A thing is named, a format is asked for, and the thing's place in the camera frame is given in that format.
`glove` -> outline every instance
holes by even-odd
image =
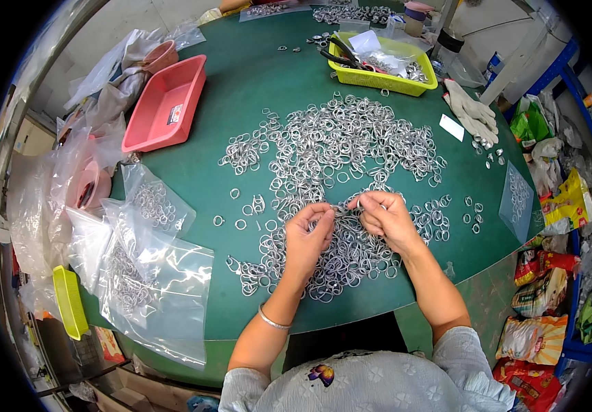
[[[498,143],[498,136],[490,131],[488,127],[481,121],[470,118],[465,110],[463,110],[463,105],[461,102],[458,100],[451,100],[449,93],[443,94],[442,98],[449,105],[449,108],[452,109],[452,112],[456,115],[459,122],[461,122],[465,130],[467,130],[470,135],[473,137],[479,136],[486,138],[486,140],[488,140],[492,145]]]
[[[497,144],[498,127],[495,121],[495,113],[485,104],[474,101],[454,80],[446,78],[444,84],[449,93],[446,94],[447,98],[444,96],[443,98],[445,98],[445,102],[449,104],[449,108],[452,109],[468,133],[486,138],[493,145]]]

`yellow snack bag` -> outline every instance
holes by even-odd
[[[578,170],[573,168],[559,189],[559,195],[541,201],[546,226],[561,219],[568,219],[570,231],[592,221],[591,195]]]

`bangle bracelet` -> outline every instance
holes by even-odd
[[[259,308],[257,308],[257,313],[259,313],[259,316],[262,317],[262,319],[264,319],[264,321],[266,323],[268,323],[269,325],[273,326],[274,328],[277,329],[282,329],[282,330],[287,330],[291,327],[291,325],[285,326],[285,325],[280,325],[277,324],[275,322],[273,322],[272,320],[270,320],[269,318],[266,317],[266,315],[264,314],[264,312],[262,312],[262,307],[264,306],[264,303],[262,303],[261,305],[259,305]]]

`pink plastic basket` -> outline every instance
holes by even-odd
[[[193,56],[157,72],[145,86],[122,140],[122,151],[184,143],[204,81],[206,55]]]

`white card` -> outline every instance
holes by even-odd
[[[451,119],[451,117],[443,114],[440,118],[440,127],[447,130],[452,136],[456,137],[460,142],[463,142],[465,128]]]

